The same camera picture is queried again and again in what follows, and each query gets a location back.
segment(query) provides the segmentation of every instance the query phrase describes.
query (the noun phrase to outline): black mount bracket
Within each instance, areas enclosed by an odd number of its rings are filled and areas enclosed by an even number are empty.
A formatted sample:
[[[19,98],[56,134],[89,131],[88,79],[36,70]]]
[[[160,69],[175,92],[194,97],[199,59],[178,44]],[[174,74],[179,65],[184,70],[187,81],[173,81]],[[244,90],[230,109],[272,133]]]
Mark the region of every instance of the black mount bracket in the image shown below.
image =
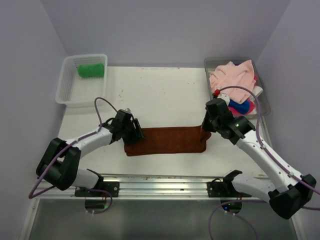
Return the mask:
[[[316,179],[308,174],[301,176],[301,180],[311,187],[316,186]],[[289,219],[300,208],[311,200],[313,191],[300,182],[295,186],[289,185],[289,190],[279,193],[277,190],[268,193],[271,208],[282,218]]]
[[[232,185],[232,180],[239,174],[242,174],[242,171],[234,170],[226,175],[222,181],[219,181],[219,178],[214,179],[206,183],[206,190],[208,192],[209,198],[237,198],[241,194],[237,192]],[[246,193],[241,194],[242,197],[249,198],[251,195]]]
[[[104,181],[100,183],[99,189],[107,191],[113,198],[116,198],[119,195],[120,183],[118,181]],[[102,192],[88,191],[82,187],[77,187],[74,192],[75,197],[98,198],[103,195]]]
[[[58,137],[50,142],[38,167],[36,168],[36,174],[38,177],[40,177],[41,174],[46,170],[52,159],[66,146],[66,141],[63,141]],[[72,146],[68,151],[65,151],[63,154],[61,154],[60,158],[63,157],[64,160],[57,160],[44,176],[44,180],[51,183],[61,191],[68,189],[75,181],[78,172],[81,151],[79,148]]]

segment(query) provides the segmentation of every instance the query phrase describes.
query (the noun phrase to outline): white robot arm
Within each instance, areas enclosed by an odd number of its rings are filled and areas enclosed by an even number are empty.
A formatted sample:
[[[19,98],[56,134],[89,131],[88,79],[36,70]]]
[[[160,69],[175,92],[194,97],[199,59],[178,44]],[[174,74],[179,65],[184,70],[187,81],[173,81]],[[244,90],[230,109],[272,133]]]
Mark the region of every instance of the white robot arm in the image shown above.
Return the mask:
[[[284,161],[263,139],[259,143],[255,126],[244,116],[233,117],[228,109],[228,98],[219,95],[218,98],[206,103],[206,114],[202,128],[209,132],[218,132],[223,138],[247,153],[267,174],[269,180],[260,180],[235,170],[223,178],[223,182],[213,181],[210,187],[215,192],[245,193],[270,203],[272,209],[282,218],[289,219],[308,201],[313,192],[294,179],[315,187],[316,180],[310,175],[303,176]],[[266,153],[267,149],[276,160],[289,170],[285,172]]]
[[[127,145],[134,144],[145,136],[129,110],[119,110],[114,118],[99,126],[95,131],[77,138],[53,139],[47,147],[36,174],[60,190],[69,187],[104,189],[104,178],[89,169],[78,169],[79,161],[88,153],[123,139]]]

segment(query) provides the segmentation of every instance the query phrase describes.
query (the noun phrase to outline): light purple wall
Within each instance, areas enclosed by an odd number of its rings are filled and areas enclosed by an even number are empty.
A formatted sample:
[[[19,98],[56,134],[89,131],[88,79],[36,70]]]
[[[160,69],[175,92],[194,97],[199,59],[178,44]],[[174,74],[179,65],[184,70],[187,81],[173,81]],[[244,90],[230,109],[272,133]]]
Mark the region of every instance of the light purple wall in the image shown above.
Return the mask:
[[[262,52],[290,0],[41,0],[69,55],[112,66],[202,67]]]
[[[320,182],[320,1],[292,0],[257,61],[272,112],[273,147]],[[313,195],[308,206],[320,207]],[[301,210],[308,239],[319,239],[319,212]]]
[[[0,1],[0,239],[19,237],[36,167],[57,135],[66,52],[38,0]]]

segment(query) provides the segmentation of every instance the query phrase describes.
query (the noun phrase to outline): blue cloth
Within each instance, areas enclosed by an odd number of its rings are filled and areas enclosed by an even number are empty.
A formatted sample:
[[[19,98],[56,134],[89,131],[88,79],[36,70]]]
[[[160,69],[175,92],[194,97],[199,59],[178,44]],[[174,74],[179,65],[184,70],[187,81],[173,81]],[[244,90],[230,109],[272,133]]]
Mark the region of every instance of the blue cloth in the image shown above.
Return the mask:
[[[246,114],[250,110],[250,102],[248,100],[245,100],[242,104],[239,104],[233,100],[230,99],[229,107],[234,108],[237,110],[240,114]]]

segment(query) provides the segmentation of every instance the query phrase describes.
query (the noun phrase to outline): green sponge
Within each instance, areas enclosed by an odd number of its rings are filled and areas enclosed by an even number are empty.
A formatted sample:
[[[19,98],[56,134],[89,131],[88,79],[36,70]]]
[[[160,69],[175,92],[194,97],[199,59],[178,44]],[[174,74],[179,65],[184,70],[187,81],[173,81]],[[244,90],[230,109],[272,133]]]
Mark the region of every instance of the green sponge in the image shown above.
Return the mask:
[[[79,65],[78,74],[84,79],[102,78],[105,75],[105,66],[102,63]]]

